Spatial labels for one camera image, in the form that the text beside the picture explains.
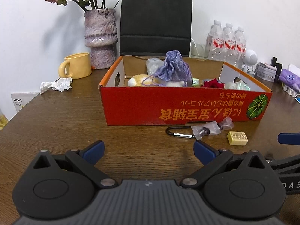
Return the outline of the clear candy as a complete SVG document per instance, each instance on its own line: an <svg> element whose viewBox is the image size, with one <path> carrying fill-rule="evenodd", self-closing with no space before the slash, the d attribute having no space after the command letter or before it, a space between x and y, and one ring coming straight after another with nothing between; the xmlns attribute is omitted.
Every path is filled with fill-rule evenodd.
<svg viewBox="0 0 300 225"><path fill-rule="evenodd" d="M193 125L191 129L196 140L201 140L204 136L218 135L221 133L220 127L215 121Z"/></svg>
<svg viewBox="0 0 300 225"><path fill-rule="evenodd" d="M224 118L220 123L218 123L218 126L221 131L231 130L234 128L234 123L230 116L227 116Z"/></svg>

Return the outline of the purple woven drawstring pouch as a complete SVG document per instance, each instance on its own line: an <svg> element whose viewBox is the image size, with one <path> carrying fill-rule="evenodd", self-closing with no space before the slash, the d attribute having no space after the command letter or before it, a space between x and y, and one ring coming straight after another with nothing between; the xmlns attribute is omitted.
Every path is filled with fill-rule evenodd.
<svg viewBox="0 0 300 225"><path fill-rule="evenodd" d="M151 76L164 81L183 81L184 87L192 87L193 85L190 67L178 50L166 52L163 66L159 67Z"/></svg>

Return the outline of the crumpled white tissue left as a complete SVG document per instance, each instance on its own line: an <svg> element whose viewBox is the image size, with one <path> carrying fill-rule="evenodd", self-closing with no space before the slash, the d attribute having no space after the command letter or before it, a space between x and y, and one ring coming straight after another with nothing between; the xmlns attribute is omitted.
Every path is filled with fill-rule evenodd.
<svg viewBox="0 0 300 225"><path fill-rule="evenodd" d="M70 90L72 88L72 82L72 78L59 78L54 82L42 82L40 85L40 94L43 94L50 89L60 92L63 92L64 90Z"/></svg>

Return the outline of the purple tissue pack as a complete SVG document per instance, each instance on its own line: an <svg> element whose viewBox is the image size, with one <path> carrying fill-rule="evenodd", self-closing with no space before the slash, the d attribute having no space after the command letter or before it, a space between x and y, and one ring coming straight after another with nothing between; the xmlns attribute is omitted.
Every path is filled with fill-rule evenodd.
<svg viewBox="0 0 300 225"><path fill-rule="evenodd" d="M293 72L287 69L283 69L279 76L279 81L281 81L283 84L287 85L288 87L292 88L296 92L299 92L299 88L300 88L299 76L297 76Z"/></svg>

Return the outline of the yellow ceramic mug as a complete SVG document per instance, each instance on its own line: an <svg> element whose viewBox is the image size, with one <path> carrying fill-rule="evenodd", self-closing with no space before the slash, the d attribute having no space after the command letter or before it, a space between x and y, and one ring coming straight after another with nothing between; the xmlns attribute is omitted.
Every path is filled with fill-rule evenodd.
<svg viewBox="0 0 300 225"><path fill-rule="evenodd" d="M92 73L89 52L81 52L64 58L58 69L61 78L81 79Z"/></svg>

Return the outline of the yellow white plush toy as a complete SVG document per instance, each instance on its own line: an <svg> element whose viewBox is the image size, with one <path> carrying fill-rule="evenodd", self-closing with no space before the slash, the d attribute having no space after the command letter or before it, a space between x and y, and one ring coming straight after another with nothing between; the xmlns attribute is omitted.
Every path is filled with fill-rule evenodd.
<svg viewBox="0 0 300 225"><path fill-rule="evenodd" d="M127 82L128 87L146 87L146 86L163 86L163 87L184 87L183 81L164 81L158 77L146 74L135 75Z"/></svg>

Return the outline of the small printed tin box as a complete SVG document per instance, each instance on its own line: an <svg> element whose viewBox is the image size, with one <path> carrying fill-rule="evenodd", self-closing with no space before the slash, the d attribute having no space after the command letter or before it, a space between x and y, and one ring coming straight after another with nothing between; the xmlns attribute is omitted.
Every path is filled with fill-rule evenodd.
<svg viewBox="0 0 300 225"><path fill-rule="evenodd" d="M269 64L259 62L256 65L255 75L265 81L274 82L276 68Z"/></svg>

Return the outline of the black lipstick tubes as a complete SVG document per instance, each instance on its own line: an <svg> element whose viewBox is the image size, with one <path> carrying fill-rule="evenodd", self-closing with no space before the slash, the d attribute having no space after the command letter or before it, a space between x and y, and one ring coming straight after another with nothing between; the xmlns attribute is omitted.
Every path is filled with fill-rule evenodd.
<svg viewBox="0 0 300 225"><path fill-rule="evenodd" d="M279 82L279 76L281 74L282 71L282 64L277 62L277 58L273 57L271 59L271 66L276 68L276 74L274 77L274 83L278 83Z"/></svg>

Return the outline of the water bottle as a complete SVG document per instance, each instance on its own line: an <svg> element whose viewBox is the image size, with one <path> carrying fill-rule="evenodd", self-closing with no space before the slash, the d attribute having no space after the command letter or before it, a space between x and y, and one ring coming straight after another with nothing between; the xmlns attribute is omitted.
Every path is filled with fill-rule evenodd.
<svg viewBox="0 0 300 225"><path fill-rule="evenodd" d="M223 28L224 34L224 61L234 64L236 61L236 36L233 32L233 25L227 23Z"/></svg>
<svg viewBox="0 0 300 225"><path fill-rule="evenodd" d="M246 51L246 37L244 35L244 29L242 27L238 27L235 34L236 39L236 52L237 52L237 58L236 58L236 66L240 68L242 66L242 58L244 56L244 53Z"/></svg>
<svg viewBox="0 0 300 225"><path fill-rule="evenodd" d="M224 33L221 28L221 22L215 20L206 39L206 54L210 60L223 60Z"/></svg>

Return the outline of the clear glass cup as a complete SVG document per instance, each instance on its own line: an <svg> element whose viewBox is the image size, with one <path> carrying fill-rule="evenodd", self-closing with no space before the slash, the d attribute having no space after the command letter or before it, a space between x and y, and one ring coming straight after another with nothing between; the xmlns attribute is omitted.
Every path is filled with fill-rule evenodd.
<svg viewBox="0 0 300 225"><path fill-rule="evenodd" d="M208 57L207 51L206 51L206 45L196 43L191 38L191 44L190 44L190 57L197 57L205 59Z"/></svg>

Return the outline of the water bottle left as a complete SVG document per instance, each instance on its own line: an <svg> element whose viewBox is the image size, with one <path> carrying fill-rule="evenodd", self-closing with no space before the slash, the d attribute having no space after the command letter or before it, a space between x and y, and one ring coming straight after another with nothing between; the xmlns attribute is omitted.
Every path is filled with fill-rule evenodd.
<svg viewBox="0 0 300 225"><path fill-rule="evenodd" d="M221 28L221 22L215 20L206 39L206 54L210 60L223 60L224 33Z"/></svg>

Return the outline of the white plastic bottle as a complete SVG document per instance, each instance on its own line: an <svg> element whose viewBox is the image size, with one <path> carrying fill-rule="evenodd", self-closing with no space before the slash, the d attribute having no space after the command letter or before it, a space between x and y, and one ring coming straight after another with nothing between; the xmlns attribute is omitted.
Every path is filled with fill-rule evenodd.
<svg viewBox="0 0 300 225"><path fill-rule="evenodd" d="M150 58L146 61L146 68L147 68L147 74L152 75L155 73L155 71L164 65L164 61L162 61L159 58Z"/></svg>

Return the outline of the water bottle right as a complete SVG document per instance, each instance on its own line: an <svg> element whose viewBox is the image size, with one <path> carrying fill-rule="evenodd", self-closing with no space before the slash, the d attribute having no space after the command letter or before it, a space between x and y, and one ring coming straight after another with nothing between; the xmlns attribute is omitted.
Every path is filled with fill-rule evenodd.
<svg viewBox="0 0 300 225"><path fill-rule="evenodd" d="M235 34L236 39L236 52L237 52L237 58L236 58L236 66L240 68L242 66L242 58L244 56L244 53L246 51L246 37L244 35L244 29L242 27L238 27Z"/></svg>

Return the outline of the purple ceramic vase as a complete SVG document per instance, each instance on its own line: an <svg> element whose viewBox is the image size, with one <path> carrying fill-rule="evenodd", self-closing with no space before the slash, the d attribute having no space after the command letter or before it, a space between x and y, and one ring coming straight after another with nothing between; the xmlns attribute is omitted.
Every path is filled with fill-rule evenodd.
<svg viewBox="0 0 300 225"><path fill-rule="evenodd" d="M90 48L94 69L107 69L116 60L116 11L93 9L84 13L85 45Z"/></svg>

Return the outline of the black paper bag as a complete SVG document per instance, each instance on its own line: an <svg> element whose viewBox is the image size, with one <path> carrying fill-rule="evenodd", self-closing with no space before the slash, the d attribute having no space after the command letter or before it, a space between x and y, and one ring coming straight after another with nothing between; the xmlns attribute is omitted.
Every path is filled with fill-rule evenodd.
<svg viewBox="0 0 300 225"><path fill-rule="evenodd" d="M193 0L121 0L120 55L189 56Z"/></svg>

